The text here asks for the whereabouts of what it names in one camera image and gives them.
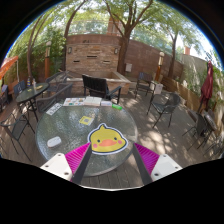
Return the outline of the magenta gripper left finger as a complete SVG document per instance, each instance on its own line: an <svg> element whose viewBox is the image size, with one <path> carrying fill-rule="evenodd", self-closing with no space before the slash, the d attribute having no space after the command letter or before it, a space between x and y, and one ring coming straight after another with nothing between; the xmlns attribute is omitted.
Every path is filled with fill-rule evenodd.
<svg viewBox="0 0 224 224"><path fill-rule="evenodd" d="M91 144L86 143L66 154L57 153L41 169L79 185L91 154Z"/></svg>

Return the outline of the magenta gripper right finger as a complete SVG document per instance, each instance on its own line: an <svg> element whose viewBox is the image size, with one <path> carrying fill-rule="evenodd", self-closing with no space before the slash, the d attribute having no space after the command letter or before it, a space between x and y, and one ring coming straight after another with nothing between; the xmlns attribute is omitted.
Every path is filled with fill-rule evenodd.
<svg viewBox="0 0 224 224"><path fill-rule="evenodd" d="M137 143L133 144L133 155L144 185L182 169L182 167L167 154L159 155Z"/></svg>

